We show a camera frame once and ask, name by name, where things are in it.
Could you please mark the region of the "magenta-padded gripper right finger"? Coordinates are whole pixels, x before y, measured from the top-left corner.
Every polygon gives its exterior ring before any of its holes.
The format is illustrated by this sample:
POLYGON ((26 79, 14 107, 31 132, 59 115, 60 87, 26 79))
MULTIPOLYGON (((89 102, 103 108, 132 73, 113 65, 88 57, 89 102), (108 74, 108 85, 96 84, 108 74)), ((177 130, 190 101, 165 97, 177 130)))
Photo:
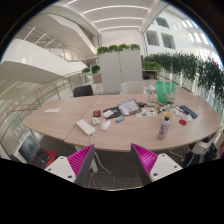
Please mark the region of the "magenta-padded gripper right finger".
POLYGON ((134 143, 131 144, 131 154, 143 185, 182 169, 167 154, 156 154, 134 143))

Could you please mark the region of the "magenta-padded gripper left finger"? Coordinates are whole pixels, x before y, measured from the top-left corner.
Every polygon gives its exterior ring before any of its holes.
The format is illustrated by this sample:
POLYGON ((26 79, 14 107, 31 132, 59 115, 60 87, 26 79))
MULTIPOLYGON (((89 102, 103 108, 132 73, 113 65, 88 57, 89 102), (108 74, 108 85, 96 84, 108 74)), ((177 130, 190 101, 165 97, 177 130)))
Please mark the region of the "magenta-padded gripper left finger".
POLYGON ((68 157, 58 157, 45 171, 83 187, 94 155, 95 147, 89 145, 68 157))

